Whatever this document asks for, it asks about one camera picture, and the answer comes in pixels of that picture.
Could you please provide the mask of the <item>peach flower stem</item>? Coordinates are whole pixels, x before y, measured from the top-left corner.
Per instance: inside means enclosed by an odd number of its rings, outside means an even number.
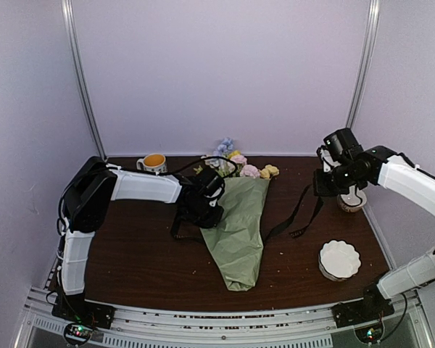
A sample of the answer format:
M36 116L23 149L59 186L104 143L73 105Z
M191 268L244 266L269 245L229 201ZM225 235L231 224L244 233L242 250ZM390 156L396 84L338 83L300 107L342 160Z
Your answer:
M198 165L197 167L194 167L194 172L198 175L200 172L202 172L207 166L206 165Z

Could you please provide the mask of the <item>wrapping paper sheet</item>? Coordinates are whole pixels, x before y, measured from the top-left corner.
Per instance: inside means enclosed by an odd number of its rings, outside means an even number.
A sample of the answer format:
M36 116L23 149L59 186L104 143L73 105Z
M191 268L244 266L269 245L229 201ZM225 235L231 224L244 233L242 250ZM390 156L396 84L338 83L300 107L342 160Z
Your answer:
M261 178L225 179L225 192L218 201L222 219L214 228L201 229L229 291L248 291L257 284L264 249L260 222L269 184Z

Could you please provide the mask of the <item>pink rose flower stem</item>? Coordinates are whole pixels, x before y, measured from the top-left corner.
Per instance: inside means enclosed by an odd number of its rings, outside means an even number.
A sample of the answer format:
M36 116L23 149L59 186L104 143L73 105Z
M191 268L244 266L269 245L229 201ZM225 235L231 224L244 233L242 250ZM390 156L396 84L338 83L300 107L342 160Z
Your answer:
M236 171L232 175L233 177L260 177L260 170L254 165L249 164L248 159L243 154L233 152L228 158L236 164Z

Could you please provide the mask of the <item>blue flower stem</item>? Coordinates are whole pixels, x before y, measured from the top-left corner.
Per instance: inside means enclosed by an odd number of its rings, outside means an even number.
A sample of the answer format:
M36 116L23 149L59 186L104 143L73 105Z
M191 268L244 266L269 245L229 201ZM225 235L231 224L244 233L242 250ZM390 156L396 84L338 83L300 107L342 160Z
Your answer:
M233 169L228 161L222 157L229 158L234 150L234 143L231 138L224 138L215 148L213 153L204 156L205 165L217 170L222 176L226 176Z

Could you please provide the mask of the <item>pale yellow flower stem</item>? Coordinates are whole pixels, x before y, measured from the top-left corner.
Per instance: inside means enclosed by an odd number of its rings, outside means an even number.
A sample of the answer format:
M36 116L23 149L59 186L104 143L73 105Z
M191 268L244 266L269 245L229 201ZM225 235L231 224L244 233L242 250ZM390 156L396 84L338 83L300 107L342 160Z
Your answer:
M279 175L280 170L274 165L266 165L260 170L260 177L265 180L270 180L271 178Z

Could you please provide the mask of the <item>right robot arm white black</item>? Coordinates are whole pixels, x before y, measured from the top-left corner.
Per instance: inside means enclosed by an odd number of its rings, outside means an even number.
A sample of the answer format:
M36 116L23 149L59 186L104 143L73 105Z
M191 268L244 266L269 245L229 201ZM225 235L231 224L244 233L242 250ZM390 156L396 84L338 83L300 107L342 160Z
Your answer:
M318 157L324 167L314 172L316 196L339 196L373 185L435 219L435 176L404 153L383 145L364 149L350 128L341 128L323 139ZM366 288L364 299L357 304L357 314L372 320L392 298L433 282L435 246L383 274Z

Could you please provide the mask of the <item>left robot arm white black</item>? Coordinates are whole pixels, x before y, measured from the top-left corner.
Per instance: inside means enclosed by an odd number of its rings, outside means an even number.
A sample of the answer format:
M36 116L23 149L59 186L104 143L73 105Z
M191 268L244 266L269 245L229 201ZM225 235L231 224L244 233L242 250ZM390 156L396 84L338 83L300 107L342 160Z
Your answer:
M156 172L123 169L91 157L65 188L58 206L57 227L61 265L59 286L65 295L62 311L75 322L84 321L90 307L80 297L85 292L85 271L91 240L104 223L109 205L116 200L174 204L176 214L170 234L179 239L181 223L214 228L224 209L218 200L225 192L225 178L212 168L192 176L181 170Z

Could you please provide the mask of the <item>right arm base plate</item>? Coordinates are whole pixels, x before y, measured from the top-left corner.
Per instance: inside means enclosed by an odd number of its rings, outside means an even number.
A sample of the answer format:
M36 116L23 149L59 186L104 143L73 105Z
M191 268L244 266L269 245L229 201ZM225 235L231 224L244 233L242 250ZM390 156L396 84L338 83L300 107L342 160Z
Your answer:
M377 307L369 307L366 305L365 300L361 299L354 302L338 303L331 308L331 312L336 327L344 328L393 315L394 307L388 302Z

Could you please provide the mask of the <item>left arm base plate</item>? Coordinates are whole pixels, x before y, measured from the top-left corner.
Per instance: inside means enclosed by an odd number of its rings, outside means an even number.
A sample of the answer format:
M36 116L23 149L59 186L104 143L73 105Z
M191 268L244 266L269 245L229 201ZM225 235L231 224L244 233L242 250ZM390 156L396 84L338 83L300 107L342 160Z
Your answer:
M51 314L70 322L80 323L92 328L110 329L115 308L106 304L87 302L83 299L58 297Z

